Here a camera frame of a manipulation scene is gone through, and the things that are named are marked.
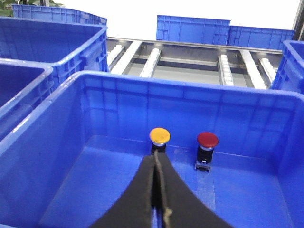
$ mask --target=crate handle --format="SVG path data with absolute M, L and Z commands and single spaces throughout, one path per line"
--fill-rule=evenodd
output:
M 91 62 L 97 59 L 97 57 L 103 51 L 102 45 L 102 42 L 95 43 L 80 55 L 80 59 L 83 61 L 84 66 L 89 65 Z

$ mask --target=green plant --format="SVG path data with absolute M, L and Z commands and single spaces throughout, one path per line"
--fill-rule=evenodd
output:
M 40 5 L 40 0 L 0 0 L 0 16 L 12 17 L 12 4 Z M 49 0 L 49 6 L 63 7 L 64 4 Z

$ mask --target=yellow button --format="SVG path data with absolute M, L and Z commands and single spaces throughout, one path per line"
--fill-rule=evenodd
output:
M 163 144 L 170 140 L 170 133 L 164 128 L 157 127 L 150 131 L 150 139 L 154 143 Z

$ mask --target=red button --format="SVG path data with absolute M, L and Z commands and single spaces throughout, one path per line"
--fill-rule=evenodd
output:
M 198 142 L 204 147 L 215 147 L 219 143 L 219 139 L 214 133 L 203 132 L 198 135 Z

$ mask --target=crate floor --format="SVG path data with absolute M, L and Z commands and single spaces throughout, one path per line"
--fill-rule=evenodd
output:
M 150 143 L 93 136 L 49 204 L 41 226 L 87 227 L 119 198 Z M 292 227 L 277 176 L 262 159 L 215 152 L 210 173 L 196 151 L 167 147 L 175 170 L 207 207 L 235 227 Z

